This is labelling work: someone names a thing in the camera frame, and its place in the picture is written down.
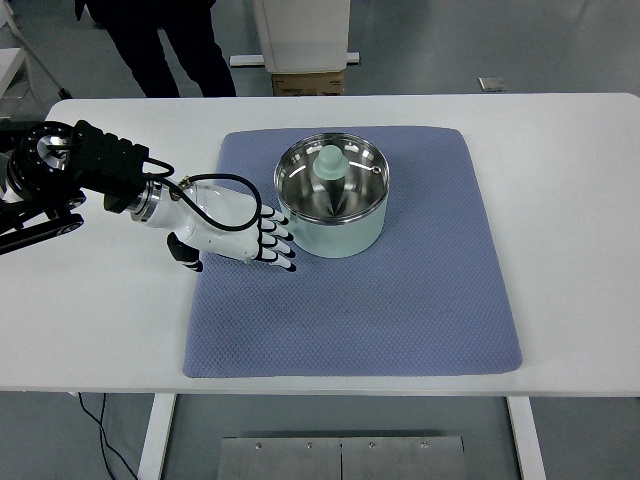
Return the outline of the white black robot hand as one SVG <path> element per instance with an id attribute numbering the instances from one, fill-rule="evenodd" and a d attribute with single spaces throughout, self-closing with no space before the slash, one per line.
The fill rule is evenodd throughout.
<path id="1" fill-rule="evenodd" d="M 173 189 L 153 182 L 129 211 L 134 221 L 166 230 L 174 260 L 196 272 L 203 253 L 296 270 L 287 218 L 250 194 L 210 183 Z"/>

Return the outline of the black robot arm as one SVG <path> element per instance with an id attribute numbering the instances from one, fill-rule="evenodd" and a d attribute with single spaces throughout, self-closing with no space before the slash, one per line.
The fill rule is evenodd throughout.
<path id="1" fill-rule="evenodd" d="M 1 181 L 1 253 L 70 233 L 83 225 L 74 210 L 87 190 L 103 195 L 104 209 L 135 207 L 148 185 L 175 172 L 149 149 L 105 133 L 85 120 L 46 121 L 18 142 Z"/>

